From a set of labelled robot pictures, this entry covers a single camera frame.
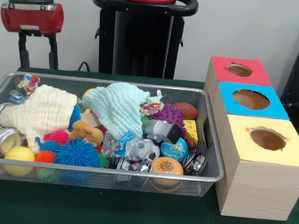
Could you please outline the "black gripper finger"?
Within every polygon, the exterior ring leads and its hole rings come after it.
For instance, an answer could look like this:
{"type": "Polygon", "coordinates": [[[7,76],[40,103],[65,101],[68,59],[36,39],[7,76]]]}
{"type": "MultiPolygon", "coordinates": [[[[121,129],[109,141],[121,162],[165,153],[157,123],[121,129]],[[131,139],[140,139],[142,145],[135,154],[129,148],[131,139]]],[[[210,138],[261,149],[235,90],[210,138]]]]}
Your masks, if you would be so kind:
{"type": "Polygon", "coordinates": [[[29,68],[29,54],[28,50],[26,49],[26,38],[27,35],[25,33],[19,33],[18,38],[18,48],[19,48],[19,56],[20,56],[20,64],[23,68],[29,68]]]}
{"type": "Polygon", "coordinates": [[[58,50],[57,50],[57,41],[56,35],[48,35],[48,41],[50,44],[50,53],[49,53],[49,66],[52,70],[58,69],[58,50]]]}

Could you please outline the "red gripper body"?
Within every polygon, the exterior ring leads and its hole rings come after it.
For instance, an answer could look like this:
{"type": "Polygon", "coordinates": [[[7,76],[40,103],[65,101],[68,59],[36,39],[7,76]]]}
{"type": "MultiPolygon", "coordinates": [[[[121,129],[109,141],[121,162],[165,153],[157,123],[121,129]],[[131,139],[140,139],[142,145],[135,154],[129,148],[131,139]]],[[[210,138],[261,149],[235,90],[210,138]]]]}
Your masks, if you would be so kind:
{"type": "Polygon", "coordinates": [[[31,30],[54,35],[62,30],[63,18],[61,4],[18,4],[6,1],[1,6],[1,19],[8,32],[31,30]]]}

